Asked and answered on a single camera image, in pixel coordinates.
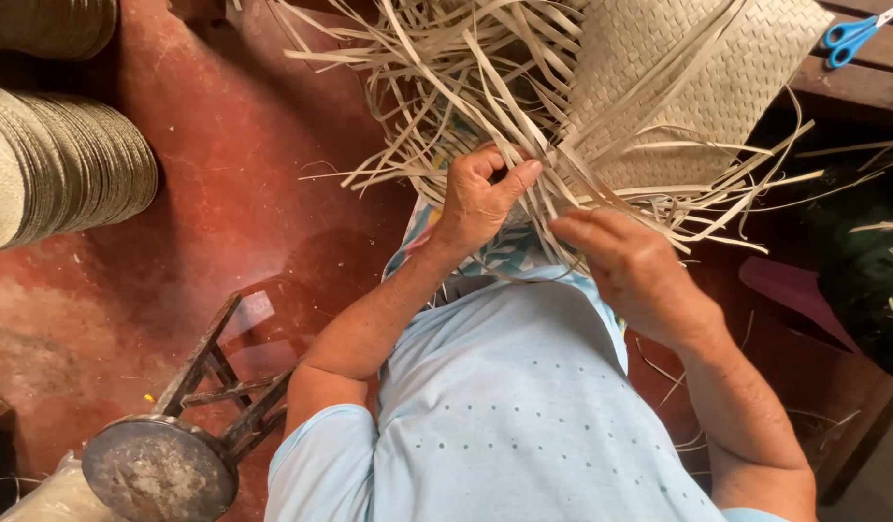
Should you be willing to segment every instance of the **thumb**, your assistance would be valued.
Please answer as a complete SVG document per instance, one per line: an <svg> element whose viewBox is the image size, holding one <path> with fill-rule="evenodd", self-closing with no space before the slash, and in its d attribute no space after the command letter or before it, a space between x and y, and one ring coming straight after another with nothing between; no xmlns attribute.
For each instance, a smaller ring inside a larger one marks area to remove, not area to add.
<svg viewBox="0 0 893 522"><path fill-rule="evenodd" d="M493 189L499 193L502 204L510 208L514 200L527 192L527 188L533 185L541 172L543 163L540 160L527 160L510 169L505 178L496 183Z"/></svg>

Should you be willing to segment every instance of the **woven hat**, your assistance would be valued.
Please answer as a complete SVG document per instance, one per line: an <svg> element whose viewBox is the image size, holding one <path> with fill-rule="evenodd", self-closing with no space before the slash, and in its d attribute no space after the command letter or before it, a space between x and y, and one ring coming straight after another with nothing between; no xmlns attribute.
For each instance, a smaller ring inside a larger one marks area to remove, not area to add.
<svg viewBox="0 0 893 522"><path fill-rule="evenodd" d="M369 24L329 1L363 29L321 29L371 43L318 52L296 38L302 49L286 55L371 71L368 99L390 145L338 174L342 185L406 176L441 206L447 162L493 139L511 165L520 145L544 173L509 220L530 223L570 264L547 228L567 207L617 208L685 252L701 239L760 249L714 232L774 183L778 159L812 125L799 116L772 150L744 145L832 19L814 0L381 0ZM383 111L386 97L399 107ZM742 149L754 154L740 162ZM769 159L775 168L749 183ZM695 215L728 202L717 217Z"/></svg>
<svg viewBox="0 0 893 522"><path fill-rule="evenodd" d="M0 248L127 219L158 178L147 142L115 110L0 89Z"/></svg>
<svg viewBox="0 0 893 522"><path fill-rule="evenodd" d="M82 60L115 33L118 0L0 0L0 49Z"/></svg>

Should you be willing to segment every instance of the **light blue shirt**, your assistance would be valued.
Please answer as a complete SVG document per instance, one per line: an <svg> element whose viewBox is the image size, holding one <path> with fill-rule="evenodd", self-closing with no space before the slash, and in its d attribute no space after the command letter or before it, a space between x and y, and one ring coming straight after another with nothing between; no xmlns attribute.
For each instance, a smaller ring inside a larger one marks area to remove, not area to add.
<svg viewBox="0 0 893 522"><path fill-rule="evenodd" d="M614 313L577 274L417 314L380 375L378 427L344 404L282 443L267 522L780 520L721 514L682 468L627 381Z"/></svg>

